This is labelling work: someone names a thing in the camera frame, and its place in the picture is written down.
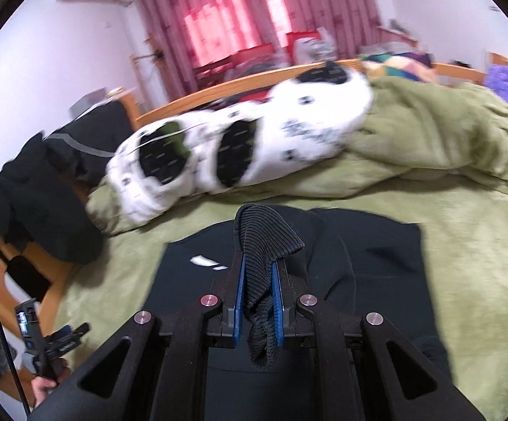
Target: metal screw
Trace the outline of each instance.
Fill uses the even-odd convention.
[[[135,313],[133,320],[139,325],[144,325],[145,323],[151,321],[151,318],[152,315],[150,312],[147,312],[146,310],[141,310],[140,312]]]
[[[317,303],[318,299],[316,296],[314,296],[312,294],[303,294],[299,298],[299,301],[301,302],[301,304],[306,305],[307,307],[310,307],[311,305],[315,305],[315,303]]]
[[[370,325],[373,325],[373,326],[382,325],[383,318],[380,313],[376,313],[376,312],[368,313],[367,316],[365,317],[365,319],[367,320],[367,323],[369,323]]]
[[[217,299],[217,296],[214,294],[206,294],[204,297],[200,299],[201,305],[205,307],[211,307],[212,305],[215,305],[219,300]]]

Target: hand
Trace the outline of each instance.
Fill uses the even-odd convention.
[[[69,369],[66,360],[61,358],[59,361],[61,362],[63,370],[57,380],[59,383],[63,383],[69,377],[69,375],[71,375],[71,370]],[[44,377],[34,378],[32,380],[32,391],[34,392],[34,397],[36,398],[35,406],[37,407],[40,405],[40,403],[42,403],[47,398],[49,392],[56,387],[57,383],[53,380],[49,380],[48,378]]]

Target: green fleece bedding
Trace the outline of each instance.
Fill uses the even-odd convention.
[[[489,421],[504,419],[508,105],[477,86],[452,90],[399,78],[372,86],[374,105],[363,128],[333,160],[262,185],[181,202],[138,229],[120,213],[108,185],[94,192],[87,210],[111,237],[100,260],[73,275],[60,306],[57,326],[92,325],[84,346],[71,353],[71,364],[80,364],[139,310],[168,242],[230,220],[252,200],[359,209],[420,223],[455,382]],[[444,175],[455,168],[464,175]]]

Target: pink curtain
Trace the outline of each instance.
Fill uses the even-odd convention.
[[[137,0],[162,46],[178,94],[196,91],[193,69],[278,38],[266,0]]]
[[[374,0],[137,0],[149,33],[162,46],[180,96],[196,91],[193,69],[233,52],[272,43],[288,31],[325,27],[340,58],[379,42]]]
[[[354,58],[361,46],[376,44],[381,25],[375,0],[284,0],[293,31],[326,28],[340,58]]]

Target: ribbed black fabric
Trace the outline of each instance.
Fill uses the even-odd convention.
[[[217,179],[225,187],[234,187],[252,162],[256,139],[256,120],[237,120],[223,132],[217,150]]]
[[[272,263],[297,253],[305,245],[273,209],[246,204],[234,219],[234,240],[245,259],[244,313],[252,323],[248,335],[250,360],[268,368],[278,353],[272,298]]]
[[[184,145],[184,134],[177,133],[182,128],[177,121],[168,122],[150,134],[141,136],[139,144],[139,164],[145,177],[156,177],[161,185],[171,183],[186,167],[189,150]],[[164,139],[153,139],[167,136]]]
[[[44,300],[45,293],[51,286],[50,281],[45,278],[34,265],[24,256],[17,255],[6,265],[8,273],[14,282],[26,291],[31,298],[38,302]]]

